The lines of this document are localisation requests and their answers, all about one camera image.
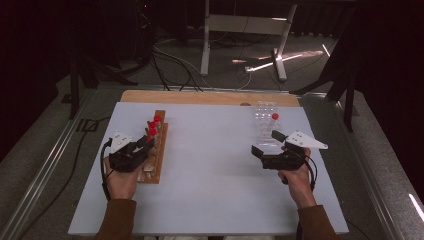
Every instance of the hand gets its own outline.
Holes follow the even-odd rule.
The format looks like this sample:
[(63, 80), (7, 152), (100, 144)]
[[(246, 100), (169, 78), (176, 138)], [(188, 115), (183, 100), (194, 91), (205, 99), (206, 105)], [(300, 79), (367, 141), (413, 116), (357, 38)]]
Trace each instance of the hand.
[[(311, 150), (309, 148), (304, 148), (304, 150), (307, 156), (305, 160), (308, 161)], [(281, 179), (284, 177), (287, 179), (290, 195), (299, 209), (317, 205), (310, 187), (309, 170), (306, 164), (294, 171), (279, 170), (278, 176)]]
[[(153, 148), (149, 152), (149, 158), (156, 155), (156, 149)], [(110, 168), (109, 157), (104, 159), (106, 166), (106, 175), (108, 175), (112, 169)], [(143, 168), (144, 163), (138, 166), (134, 171), (130, 173), (123, 173), (113, 171), (107, 177), (107, 188), (109, 189), (111, 199), (132, 199), (137, 187), (137, 177), (139, 171)]]

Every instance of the gray floor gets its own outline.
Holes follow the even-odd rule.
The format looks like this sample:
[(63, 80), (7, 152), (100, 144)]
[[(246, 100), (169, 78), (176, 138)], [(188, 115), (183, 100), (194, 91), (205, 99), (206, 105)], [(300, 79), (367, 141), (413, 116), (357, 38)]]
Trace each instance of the gray floor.
[[(246, 35), (246, 37), (252, 40), (259, 39), (258, 36)], [(323, 44), (331, 53), (336, 41), (332, 38), (313, 36), (290, 37), (284, 51), (284, 57), (301, 56), (285, 61), (286, 71), (289, 75), (288, 80), (284, 83), (278, 81), (273, 66), (252, 73), (249, 80), (249, 75), (243, 71), (244, 67), (255, 67), (271, 62), (270, 59), (258, 60), (258, 58), (269, 57), (270, 50), (276, 47), (278, 43), (278, 38), (270, 37), (265, 42), (252, 46), (212, 49), (209, 76), (204, 78), (201, 78), (197, 70), (194, 69), (194, 67), (200, 69), (202, 40), (189, 40), (187, 44), (181, 44), (175, 40), (161, 40), (155, 46), (158, 51), (190, 62), (194, 66), (189, 66), (189, 69), (196, 84), (204, 90), (288, 91), (305, 86), (319, 77), (319, 73), (328, 59)], [(244, 59), (247, 62), (236, 65), (232, 63), (233, 59)], [(131, 63), (124, 63), (126, 67), (130, 65)], [(173, 89), (178, 90), (179, 86), (187, 80), (187, 74), (180, 66), (159, 59), (158, 65), (168, 79), (179, 83), (175, 84), (176, 87)], [(133, 88), (122, 86), (101, 74), (99, 76), (102, 82), (97, 90), (87, 90), (81, 87), (81, 95), (86, 97), (82, 97), (82, 99), (86, 101), (82, 102), (83, 109), (77, 116), (75, 123), (78, 123), (80, 119), (101, 119), (110, 116), (114, 104), (119, 101), (122, 92), (126, 89), (162, 88), (160, 79), (151, 66), (129, 77), (130, 80), (139, 82), (139, 85)], [(315, 89), (314, 92), (325, 93), (330, 86), (331, 84), (322, 86)], [(67, 127), (67, 124), (72, 123), (68, 120), (70, 106), (60, 103), (63, 95), (69, 92), (69, 77), (58, 83), (58, 89), (60, 95), (57, 99), (44, 111), (0, 165), (0, 192), (2, 193), (0, 196), (0, 229), (6, 227), (7, 221), (12, 217), (38, 169), (49, 158), (49, 154), (61, 137), (62, 131)], [(192, 88), (185, 87), (184, 90), (192, 90)], [(301, 104), (305, 107), (317, 138), (319, 137), (330, 146), (337, 146), (328, 152), (322, 152), (322, 155), (339, 197), (343, 213), (349, 222), (357, 226), (349, 224), (350, 232), (344, 234), (343, 239), (366, 239), (357, 228), (367, 234), (370, 239), (387, 239), (373, 202), (364, 187), (361, 174), (357, 170), (355, 154), (352, 153), (349, 143), (342, 135), (331, 133), (335, 128), (343, 127), (340, 125), (340, 121), (336, 121), (336, 118), (334, 118), (334, 114), (339, 113), (334, 112), (334, 108), (325, 100), (314, 101), (311, 99), (313, 98), (304, 98)], [(381, 151), (391, 152), (390, 145), (382, 146), (382, 144), (387, 143), (387, 140), (384, 138), (384, 134), (381, 136), (378, 123), (377, 126), (371, 125), (372, 128), (367, 128), (367, 126), (370, 126), (370, 122), (375, 123), (375, 118), (360, 93), (356, 93), (353, 118), (355, 134), (365, 136), (370, 134), (370, 131), (375, 131), (377, 134), (373, 134), (373, 136), (380, 137), (378, 141), (374, 141), (374, 144), (378, 144), (380, 147), (380, 151), (374, 154), (380, 154)], [(67, 234), (67, 230), (106, 127), (107, 121), (104, 121), (100, 123), (96, 132), (88, 133), (85, 136), (79, 151), (75, 175), (69, 185), (59, 199), (30, 228), (23, 239), (89, 239), (89, 237), (70, 236)], [(69, 176), (77, 154), (78, 144), (83, 136), (82, 132), (75, 131), (75, 127), (71, 134), (72, 136), (70, 136), (69, 142), (65, 144), (63, 152), (58, 153), (60, 158), (57, 160), (55, 170), (40, 194), (39, 200), (34, 204), (28, 221), (22, 221), (18, 229), (24, 229), (34, 220), (35, 216), (47, 206)], [(369, 146), (369, 142), (360, 141), (359, 144), (362, 147), (364, 145)]]

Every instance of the red cap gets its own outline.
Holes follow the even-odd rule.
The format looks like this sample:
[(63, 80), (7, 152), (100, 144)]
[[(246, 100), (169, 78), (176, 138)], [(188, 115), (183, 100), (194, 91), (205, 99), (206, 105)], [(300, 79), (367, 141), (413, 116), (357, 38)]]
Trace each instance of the red cap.
[(160, 122), (161, 117), (159, 115), (155, 115), (155, 117), (153, 118), (153, 120), (155, 122)]
[(155, 136), (156, 135), (156, 129), (155, 128), (150, 129), (149, 134), (150, 134), (150, 136)]
[(156, 127), (156, 123), (155, 122), (149, 122), (149, 127), (150, 128), (155, 128)]
[(272, 119), (277, 120), (278, 119), (278, 113), (273, 113), (272, 114)]

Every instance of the wooden block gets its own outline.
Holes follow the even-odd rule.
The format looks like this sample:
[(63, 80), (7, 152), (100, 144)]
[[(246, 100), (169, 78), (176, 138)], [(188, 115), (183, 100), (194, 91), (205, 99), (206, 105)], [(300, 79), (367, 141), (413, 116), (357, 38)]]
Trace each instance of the wooden block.
[(158, 184), (162, 170), (163, 154), (165, 150), (166, 135), (168, 133), (168, 123), (165, 123), (165, 111), (156, 110), (155, 115), (161, 117), (160, 128), (158, 128), (158, 139), (155, 144), (156, 157), (146, 160), (144, 167), (138, 173), (137, 181), (139, 183), (154, 183)]

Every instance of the floor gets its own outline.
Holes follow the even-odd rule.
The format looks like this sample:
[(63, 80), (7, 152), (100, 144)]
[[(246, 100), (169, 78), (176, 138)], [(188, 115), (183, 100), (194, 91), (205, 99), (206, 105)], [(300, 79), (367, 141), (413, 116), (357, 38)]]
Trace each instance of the floor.
[[(285, 47), (283, 58), (286, 60), (285, 69), (288, 79), (279, 81), (273, 66), (264, 67), (253, 73), (245, 73), (245, 67), (257, 67), (268, 63), (270, 51), (279, 43), (278, 37), (264, 37), (254, 34), (217, 35), (216, 41), (211, 42), (209, 75), (202, 77), (198, 73), (202, 54), (203, 41), (191, 39), (180, 43), (168, 37), (160, 38), (154, 45), (157, 67), (162, 78), (151, 64), (143, 70), (127, 76), (130, 81), (139, 83), (138, 86), (123, 86), (107, 76), (97, 73), (101, 80), (97, 89), (85, 89), (81, 84), (81, 111), (76, 119), (68, 119), (70, 106), (61, 103), (65, 94), (69, 93), (69, 76), (58, 83), (59, 96), (44, 111), (31, 129), (16, 144), (8, 156), (1, 162), (0, 167), (0, 229), (6, 229), (8, 220), (12, 218), (23, 199), (26, 189), (30, 186), (42, 163), (55, 154), (52, 160), (54, 171), (50, 173), (48, 182), (37, 192), (38, 200), (33, 201), (26, 210), (24, 219), (19, 221), (17, 231), (10, 239), (90, 239), (90, 237), (70, 236), (67, 234), (70, 221), (78, 204), (84, 183), (92, 166), (97, 149), (107, 127), (107, 121), (99, 124), (95, 132), (84, 133), (77, 129), (81, 119), (102, 119), (110, 116), (114, 104), (119, 101), (126, 89), (164, 89), (163, 81), (171, 90), (188, 91), (272, 91), (286, 92), (296, 90), (318, 79), (325, 65), (328, 54), (337, 44), (331, 37), (321, 36), (290, 36)], [(171, 62), (168, 56), (182, 61), (188, 70), (180, 64)], [(132, 61), (121, 62), (124, 69), (134, 66)], [(331, 84), (314, 90), (325, 93)], [(338, 123), (334, 119), (320, 117), (323, 112), (331, 112), (326, 106), (314, 105), (305, 99), (311, 125), (320, 126), (319, 136), (336, 145), (342, 144), (341, 139), (331, 139), (331, 131)], [(366, 102), (360, 93), (355, 96), (354, 127), (361, 121), (373, 119)], [(62, 141), (60, 150), (54, 150), (55, 144)], [(348, 220), (350, 232), (343, 239), (386, 239), (378, 216), (375, 214), (371, 200), (363, 186), (355, 164), (349, 159), (349, 149), (339, 148), (328, 156), (323, 154), (330, 177), (340, 205)], [(347, 161), (340, 163), (337, 158)], [(57, 201), (50, 204), (54, 196), (62, 191)], [(28, 229), (25, 235), (19, 231)], [(279, 236), (278, 239), (294, 239), (290, 236)]]

